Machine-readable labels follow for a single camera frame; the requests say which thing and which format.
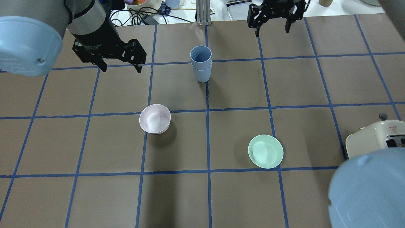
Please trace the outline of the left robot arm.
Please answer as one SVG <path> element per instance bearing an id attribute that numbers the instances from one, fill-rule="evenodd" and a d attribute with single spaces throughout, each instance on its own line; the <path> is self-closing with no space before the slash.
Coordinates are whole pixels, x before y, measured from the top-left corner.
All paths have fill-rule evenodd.
<path id="1" fill-rule="evenodd" d="M 137 72 L 146 63 L 146 51 L 137 39 L 123 42 L 110 13 L 123 0 L 2 0 L 0 2 L 0 65 L 9 73 L 36 77 L 54 67 L 68 31 L 81 62 L 106 72 L 104 59 L 118 59 Z"/>

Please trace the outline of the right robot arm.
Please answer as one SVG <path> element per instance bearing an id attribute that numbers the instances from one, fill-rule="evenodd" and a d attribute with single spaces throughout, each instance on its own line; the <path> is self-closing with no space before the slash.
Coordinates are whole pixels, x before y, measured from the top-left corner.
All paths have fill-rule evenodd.
<path id="1" fill-rule="evenodd" d="M 247 24 L 259 37 L 259 28 L 269 19 L 285 18 L 285 31 L 303 18 L 311 0 L 263 0 L 250 4 Z M 404 0 L 377 0 L 404 40 Z M 333 228 L 404 228 L 404 146 L 400 139 L 382 133 L 403 121 L 383 120 L 348 136 L 346 160 L 334 173 L 329 185 L 328 212 Z M 395 146 L 389 147 L 386 138 Z"/>

